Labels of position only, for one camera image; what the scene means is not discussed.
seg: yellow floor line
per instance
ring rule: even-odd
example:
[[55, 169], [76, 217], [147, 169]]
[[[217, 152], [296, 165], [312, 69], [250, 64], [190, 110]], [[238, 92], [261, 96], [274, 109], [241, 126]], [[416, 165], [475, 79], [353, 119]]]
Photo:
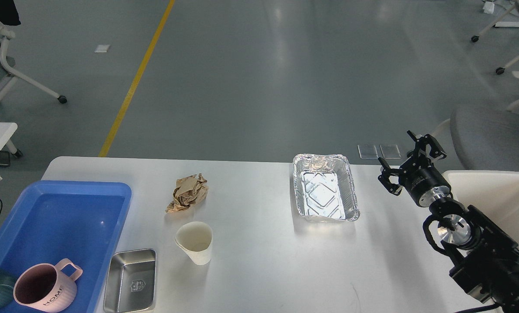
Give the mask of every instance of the yellow floor line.
[[155, 34], [153, 35], [153, 39], [149, 44], [148, 51], [145, 52], [144, 59], [142, 60], [142, 63], [140, 63], [140, 67], [138, 68], [136, 76], [134, 77], [134, 80], [132, 80], [132, 85], [130, 85], [130, 89], [128, 89], [128, 93], [126, 94], [126, 97], [122, 102], [122, 107], [120, 107], [120, 110], [116, 115], [116, 119], [114, 123], [112, 123], [111, 130], [109, 130], [107, 139], [105, 139], [105, 142], [101, 147], [101, 151], [98, 155], [99, 157], [105, 157], [109, 153], [109, 149], [111, 148], [112, 142], [115, 140], [116, 133], [118, 132], [120, 124], [124, 119], [124, 115], [126, 115], [126, 111], [130, 106], [130, 101], [132, 101], [132, 97], [134, 96], [134, 93], [138, 88], [138, 84], [140, 84], [140, 79], [142, 79], [142, 75], [144, 75], [144, 71], [146, 66], [148, 65], [149, 59], [152, 57], [155, 45], [159, 40], [159, 36], [161, 36], [161, 32], [163, 27], [165, 26], [166, 19], [169, 17], [170, 10], [172, 10], [172, 6], [174, 6], [174, 1], [175, 0], [170, 0], [169, 5], [166, 7], [165, 13], [162, 15], [161, 21], [159, 22], [159, 25], [155, 30]]

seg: mug handle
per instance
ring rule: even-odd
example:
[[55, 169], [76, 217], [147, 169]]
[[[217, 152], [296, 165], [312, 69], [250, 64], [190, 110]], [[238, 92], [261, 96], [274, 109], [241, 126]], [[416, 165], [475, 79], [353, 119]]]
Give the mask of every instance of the mug handle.
[[62, 260], [59, 261], [59, 263], [57, 263], [55, 265], [55, 267], [59, 270], [59, 271], [62, 271], [67, 265], [71, 265], [73, 266], [73, 268], [76, 269], [75, 272], [73, 272], [72, 275], [70, 275], [70, 279], [72, 279], [73, 281], [76, 281], [76, 279], [80, 278], [80, 276], [82, 276], [82, 273], [84, 272], [81, 267], [79, 267], [78, 265], [75, 265], [74, 263], [72, 263], [72, 261], [70, 261], [69, 259], [67, 258], [63, 258]]

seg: stainless steel tray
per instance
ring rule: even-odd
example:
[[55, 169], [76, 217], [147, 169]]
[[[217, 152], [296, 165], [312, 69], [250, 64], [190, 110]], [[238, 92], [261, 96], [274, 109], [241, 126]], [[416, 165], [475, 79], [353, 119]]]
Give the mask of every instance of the stainless steel tray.
[[145, 311], [152, 308], [154, 296], [153, 249], [119, 252], [112, 256], [105, 285], [105, 312]]

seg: gray floor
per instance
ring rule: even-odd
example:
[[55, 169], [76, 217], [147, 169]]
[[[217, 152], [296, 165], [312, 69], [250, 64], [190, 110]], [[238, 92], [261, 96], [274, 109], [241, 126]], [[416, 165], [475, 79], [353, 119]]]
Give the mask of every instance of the gray floor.
[[[168, 1], [18, 1], [19, 82], [0, 105], [24, 157], [0, 169], [4, 217], [60, 155], [97, 156]], [[456, 105], [506, 107], [519, 80], [494, 69], [519, 29], [491, 29], [480, 0], [178, 0], [108, 156], [291, 162], [398, 144]], [[109, 53], [93, 53], [111, 44]], [[519, 70], [519, 62], [512, 70]], [[440, 170], [460, 169], [450, 138]], [[391, 164], [400, 164], [395, 160]]]

